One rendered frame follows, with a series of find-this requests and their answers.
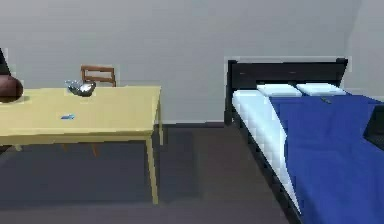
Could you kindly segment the black bed with blue blanket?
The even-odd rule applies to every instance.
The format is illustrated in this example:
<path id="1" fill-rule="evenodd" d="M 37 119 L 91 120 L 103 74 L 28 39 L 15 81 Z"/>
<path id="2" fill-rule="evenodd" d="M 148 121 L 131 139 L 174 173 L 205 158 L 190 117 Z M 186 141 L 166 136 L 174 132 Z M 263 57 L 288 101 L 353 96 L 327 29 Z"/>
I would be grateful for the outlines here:
<path id="1" fill-rule="evenodd" d="M 267 97 L 257 90 L 263 84 L 341 88 L 347 65 L 345 58 L 227 63 L 224 121 L 239 127 L 290 224 L 384 224 L 384 151 L 363 136 L 384 102 L 347 91 Z"/>

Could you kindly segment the yellow wooden table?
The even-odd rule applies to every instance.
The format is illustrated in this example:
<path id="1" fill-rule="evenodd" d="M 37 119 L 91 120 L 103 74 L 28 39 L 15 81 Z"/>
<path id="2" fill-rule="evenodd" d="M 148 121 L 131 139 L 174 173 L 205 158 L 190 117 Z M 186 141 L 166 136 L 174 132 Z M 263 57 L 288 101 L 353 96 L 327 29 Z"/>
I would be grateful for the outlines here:
<path id="1" fill-rule="evenodd" d="M 99 87 L 90 97 L 64 88 L 27 89 L 13 103 L 0 103 L 0 146 L 143 141 L 152 202 L 158 203 L 152 134 L 161 126 L 159 86 Z M 75 115 L 62 120 L 63 115 Z"/>

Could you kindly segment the white pillow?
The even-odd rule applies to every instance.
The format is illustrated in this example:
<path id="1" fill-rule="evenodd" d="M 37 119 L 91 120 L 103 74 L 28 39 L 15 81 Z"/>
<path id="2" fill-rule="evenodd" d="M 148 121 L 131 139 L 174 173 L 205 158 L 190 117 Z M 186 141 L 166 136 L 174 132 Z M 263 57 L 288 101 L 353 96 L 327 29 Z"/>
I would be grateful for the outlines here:
<path id="1" fill-rule="evenodd" d="M 297 84 L 296 88 L 309 96 L 338 96 L 347 94 L 343 89 L 328 83 Z"/>
<path id="2" fill-rule="evenodd" d="M 301 97 L 302 93 L 289 84 L 263 84 L 257 90 L 267 97 Z"/>

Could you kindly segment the brown wooden chair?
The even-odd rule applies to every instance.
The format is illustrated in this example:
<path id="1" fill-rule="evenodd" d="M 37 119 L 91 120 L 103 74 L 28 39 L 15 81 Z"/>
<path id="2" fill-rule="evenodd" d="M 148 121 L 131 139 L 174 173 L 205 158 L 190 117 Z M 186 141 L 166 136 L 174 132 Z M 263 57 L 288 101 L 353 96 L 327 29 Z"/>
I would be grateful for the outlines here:
<path id="1" fill-rule="evenodd" d="M 96 83 L 109 83 L 112 87 L 117 86 L 115 69 L 111 66 L 81 65 L 80 81 L 93 81 Z"/>

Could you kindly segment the black laptop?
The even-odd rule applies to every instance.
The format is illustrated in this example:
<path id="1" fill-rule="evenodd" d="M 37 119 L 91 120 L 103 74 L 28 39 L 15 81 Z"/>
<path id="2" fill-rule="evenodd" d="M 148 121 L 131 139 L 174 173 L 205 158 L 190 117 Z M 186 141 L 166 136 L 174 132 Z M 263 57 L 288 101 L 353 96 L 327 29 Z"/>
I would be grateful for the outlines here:
<path id="1" fill-rule="evenodd" d="M 364 138 L 384 151 L 384 105 L 377 105 L 365 128 Z"/>

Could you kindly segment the dark brown table lamp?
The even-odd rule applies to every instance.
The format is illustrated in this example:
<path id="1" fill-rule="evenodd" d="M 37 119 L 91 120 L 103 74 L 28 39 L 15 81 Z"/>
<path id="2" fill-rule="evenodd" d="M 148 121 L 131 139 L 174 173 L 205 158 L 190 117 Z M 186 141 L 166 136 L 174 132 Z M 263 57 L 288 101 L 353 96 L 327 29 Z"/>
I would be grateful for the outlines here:
<path id="1" fill-rule="evenodd" d="M 0 48 L 0 102 L 10 103 L 23 95 L 23 85 L 11 75 L 10 69 Z"/>

